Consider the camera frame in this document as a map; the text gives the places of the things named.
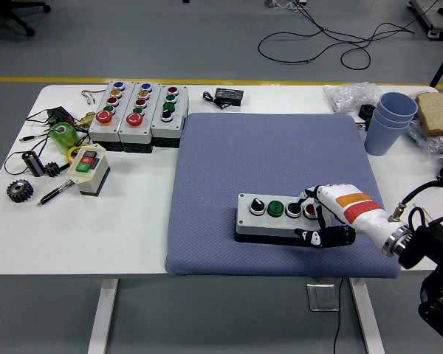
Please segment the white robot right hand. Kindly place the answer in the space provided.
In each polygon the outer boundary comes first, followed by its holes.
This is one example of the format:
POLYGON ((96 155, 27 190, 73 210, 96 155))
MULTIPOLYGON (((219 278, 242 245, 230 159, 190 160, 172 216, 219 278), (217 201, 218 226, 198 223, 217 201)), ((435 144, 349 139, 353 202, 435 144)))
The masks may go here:
POLYGON ((303 203, 313 198, 339 221, 356 232, 368 235, 384 254, 392 254, 393 245, 405 234, 401 221, 390 222, 389 214, 369 195, 352 184, 327 184, 305 189, 297 198, 303 203))

